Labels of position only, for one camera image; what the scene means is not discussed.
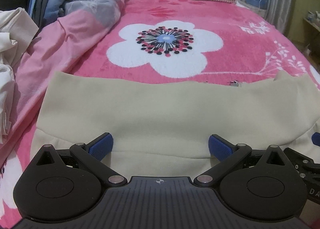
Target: metal pivot screw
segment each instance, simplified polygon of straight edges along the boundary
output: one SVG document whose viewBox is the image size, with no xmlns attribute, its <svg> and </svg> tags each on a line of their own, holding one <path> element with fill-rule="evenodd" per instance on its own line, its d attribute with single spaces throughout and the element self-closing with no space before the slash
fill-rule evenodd
<svg viewBox="0 0 320 229">
<path fill-rule="evenodd" d="M 197 180 L 201 183 L 209 183 L 213 180 L 213 178 L 209 175 L 200 175 L 197 177 Z"/>
<path fill-rule="evenodd" d="M 120 175 L 114 175 L 114 176 L 109 177 L 108 180 L 112 184 L 119 184 L 124 181 L 124 177 L 120 176 Z"/>
</svg>

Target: pink bedsheet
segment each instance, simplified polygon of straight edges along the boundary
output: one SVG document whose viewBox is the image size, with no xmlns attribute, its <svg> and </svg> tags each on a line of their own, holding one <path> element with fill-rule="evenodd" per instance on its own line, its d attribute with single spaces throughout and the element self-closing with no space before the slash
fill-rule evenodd
<svg viewBox="0 0 320 229">
<path fill-rule="evenodd" d="M 126 0 L 119 23 L 71 72 L 151 84 L 193 80 L 228 85 L 233 80 L 272 78 L 280 69 L 296 76 L 309 73 L 316 85 L 320 83 L 319 74 L 288 39 L 239 4 Z M 11 176 L 7 170 L 21 174 L 28 165 L 35 123 L 36 117 L 1 174 L 5 186 L 0 192 L 11 194 L 0 194 L 5 213 L 0 219 L 2 227 L 10 228 L 20 219 L 12 199 L 19 176 Z"/>
</svg>

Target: bed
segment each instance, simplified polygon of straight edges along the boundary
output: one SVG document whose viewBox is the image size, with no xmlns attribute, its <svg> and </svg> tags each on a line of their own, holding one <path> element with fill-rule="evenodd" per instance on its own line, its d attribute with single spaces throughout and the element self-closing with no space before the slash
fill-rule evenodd
<svg viewBox="0 0 320 229">
<path fill-rule="evenodd" d="M 87 10 L 81 8 L 85 2 L 75 0 L 80 3 L 73 3 L 70 12 L 76 7 L 81 16 L 71 19 L 69 14 L 45 27 L 16 69 L 16 126 L 7 147 L 1 149 L 8 156 L 0 170 L 0 226 L 4 228 L 20 219 L 12 191 L 30 161 L 38 111 L 57 70 L 150 84 L 221 85 L 273 78 L 285 70 L 293 76 L 308 73 L 320 87 L 320 75 L 294 45 L 239 3 L 114 0 L 117 10 L 110 12 L 95 1 L 86 1 Z M 93 19 L 91 14 L 99 16 Z M 110 15 L 112 23 L 106 21 Z M 52 36 L 58 27 L 63 35 Z"/>
</svg>

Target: cream garment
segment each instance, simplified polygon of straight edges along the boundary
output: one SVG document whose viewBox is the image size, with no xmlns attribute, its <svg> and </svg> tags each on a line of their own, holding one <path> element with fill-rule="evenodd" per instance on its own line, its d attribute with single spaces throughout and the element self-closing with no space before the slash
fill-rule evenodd
<svg viewBox="0 0 320 229">
<path fill-rule="evenodd" d="M 10 33 L 15 46 L 3 52 L 3 57 L 10 66 L 14 66 L 22 57 L 38 31 L 27 12 L 22 8 L 12 11 L 0 11 L 0 33 Z"/>
<path fill-rule="evenodd" d="M 319 130 L 319 118 L 320 92 L 308 75 L 281 71 L 276 79 L 231 87 L 142 84 L 57 72 L 40 110 L 30 158 L 43 144 L 68 148 L 107 131 L 114 147 L 103 162 L 128 179 L 194 178 L 217 163 L 208 150 L 213 133 L 253 149 L 290 144 L 320 162 L 320 147 L 310 137 Z"/>
<path fill-rule="evenodd" d="M 7 135 L 10 130 L 9 117 L 14 90 L 13 71 L 4 54 L 15 53 L 16 49 L 17 42 L 10 40 L 10 33 L 0 33 L 0 144 L 2 144 L 2 135 Z"/>
</svg>

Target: crosshair marking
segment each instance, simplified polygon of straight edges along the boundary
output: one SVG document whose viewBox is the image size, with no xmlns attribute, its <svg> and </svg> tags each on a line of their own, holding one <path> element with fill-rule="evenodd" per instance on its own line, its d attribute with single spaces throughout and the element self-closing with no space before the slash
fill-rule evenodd
<svg viewBox="0 0 320 229">
<path fill-rule="evenodd" d="M 161 178 L 158 178 L 157 180 L 155 180 L 155 182 L 157 182 L 158 184 L 162 184 L 164 183 L 165 181 Z"/>
</svg>

